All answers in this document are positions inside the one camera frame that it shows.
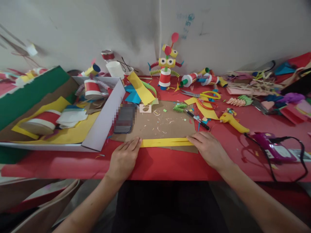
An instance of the pixelated phone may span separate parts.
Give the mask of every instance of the pixelated phone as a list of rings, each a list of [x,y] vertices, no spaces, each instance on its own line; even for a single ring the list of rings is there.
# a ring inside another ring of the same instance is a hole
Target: pixelated phone
[[[114,133],[130,133],[135,119],[136,104],[123,104],[117,115]]]

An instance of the red scissors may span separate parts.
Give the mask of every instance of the red scissors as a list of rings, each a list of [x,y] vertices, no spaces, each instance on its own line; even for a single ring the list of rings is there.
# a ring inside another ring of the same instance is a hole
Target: red scissors
[[[203,92],[203,93],[201,93],[201,94],[194,94],[194,93],[189,92],[189,91],[184,91],[184,90],[181,90],[181,91],[184,92],[184,93],[182,93],[182,94],[185,94],[185,95],[188,95],[188,96],[192,96],[192,97],[197,98],[199,104],[200,104],[203,108],[205,108],[205,109],[208,109],[208,110],[215,110],[215,109],[218,107],[218,105],[217,105],[215,102],[211,102],[211,101],[206,101],[206,100],[200,99],[200,96],[208,96],[208,98],[220,99],[220,95],[219,95],[217,92],[206,91],[206,92]],[[216,94],[217,97],[205,95],[204,93],[213,93],[213,94]],[[210,107],[207,107],[207,106],[205,106],[203,103],[209,103],[209,104],[212,105],[212,107],[211,107],[211,108],[210,108]]]

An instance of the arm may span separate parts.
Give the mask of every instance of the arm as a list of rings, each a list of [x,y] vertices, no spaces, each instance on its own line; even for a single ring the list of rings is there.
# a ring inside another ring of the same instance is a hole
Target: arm
[[[55,229],[54,233],[90,232],[97,219],[132,173],[142,140],[135,138],[115,149],[110,167],[96,189]]]
[[[243,173],[212,134],[198,132],[187,139],[236,192],[264,232],[311,232],[306,224]]]

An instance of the red tablecloth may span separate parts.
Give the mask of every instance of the red tablecloth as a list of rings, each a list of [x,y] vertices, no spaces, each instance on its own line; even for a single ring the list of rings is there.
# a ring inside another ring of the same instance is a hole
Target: red tablecloth
[[[176,87],[177,78],[172,77],[172,86]],[[173,89],[162,91],[157,86],[158,79],[154,77],[150,83],[158,93],[159,100],[184,101],[189,97],[174,92]],[[212,90],[212,86],[195,84],[194,93]],[[216,113],[221,116],[222,111],[232,107],[223,102],[230,96],[224,88],[219,87],[221,100]],[[277,137],[293,136],[300,139],[306,151],[311,151],[311,123],[305,122],[295,126],[283,116],[266,116],[253,106],[235,107],[236,118],[251,131],[270,132]],[[221,142],[229,157],[254,181],[272,181],[266,158],[256,144],[238,133],[231,125],[216,120],[208,122],[212,134]],[[100,153],[91,152],[63,152],[63,151],[31,151],[18,164],[6,165],[2,176],[37,177],[37,178],[80,178],[100,179],[109,168],[111,153],[120,142],[106,140]],[[289,149],[299,149],[295,140],[287,140],[284,145]],[[311,170],[311,163],[306,164]],[[304,173],[301,163],[287,163],[277,165],[274,170],[278,181],[290,182]],[[169,150],[164,148],[141,148],[131,180],[219,180],[220,175],[209,167],[199,154]],[[302,181],[310,182],[311,174]]]

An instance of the green board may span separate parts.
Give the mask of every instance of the green board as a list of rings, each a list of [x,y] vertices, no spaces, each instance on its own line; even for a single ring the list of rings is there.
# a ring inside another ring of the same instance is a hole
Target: green board
[[[57,66],[35,78],[33,82],[25,85],[24,88],[18,89],[13,94],[7,94],[1,98],[0,130],[16,118],[25,114],[35,104],[39,103],[46,94],[54,92],[66,83],[69,78],[70,76],[60,66]],[[70,103],[73,103],[75,100],[74,93],[66,99]],[[28,150],[0,147],[0,163],[15,164],[27,153]]]

